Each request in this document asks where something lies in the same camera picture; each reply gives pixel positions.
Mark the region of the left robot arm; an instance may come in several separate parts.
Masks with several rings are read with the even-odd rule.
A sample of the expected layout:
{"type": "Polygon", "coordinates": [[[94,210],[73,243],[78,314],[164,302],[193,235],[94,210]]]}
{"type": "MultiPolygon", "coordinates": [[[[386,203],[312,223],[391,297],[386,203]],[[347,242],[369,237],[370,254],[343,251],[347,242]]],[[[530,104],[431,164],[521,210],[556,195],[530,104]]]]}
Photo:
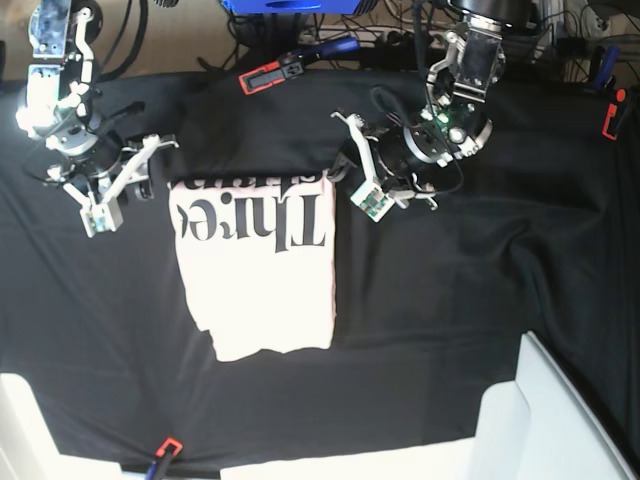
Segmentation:
{"type": "Polygon", "coordinates": [[[360,167],[362,184],[350,200],[374,222],[394,206],[406,209],[424,201],[437,210],[435,183],[439,168],[458,168],[487,144],[493,122],[483,105],[488,89],[506,67],[503,33],[529,20],[529,1],[450,1],[460,21],[439,34],[444,45],[441,60],[426,62],[425,35],[416,32],[418,73],[424,83],[425,104],[411,112],[391,89],[376,85],[372,103],[384,113],[386,128],[368,125],[358,114],[334,111],[347,128],[356,158],[342,154],[329,177],[339,182],[349,167],[360,167]]]}

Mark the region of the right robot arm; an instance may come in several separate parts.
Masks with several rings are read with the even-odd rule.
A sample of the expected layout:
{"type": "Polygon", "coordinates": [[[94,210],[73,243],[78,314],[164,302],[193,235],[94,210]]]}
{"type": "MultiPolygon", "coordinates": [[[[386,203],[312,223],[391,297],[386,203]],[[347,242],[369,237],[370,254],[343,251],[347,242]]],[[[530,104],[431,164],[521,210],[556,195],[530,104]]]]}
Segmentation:
{"type": "Polygon", "coordinates": [[[90,238],[122,225],[127,188],[143,200],[152,198],[150,159],[179,145],[173,135],[132,141],[117,133],[119,121],[143,112],[141,102],[109,116],[95,107],[102,65],[92,44],[102,22],[95,1],[39,3],[28,24],[33,61],[16,111],[18,127],[30,139],[61,155],[37,179],[78,204],[90,238]]]}

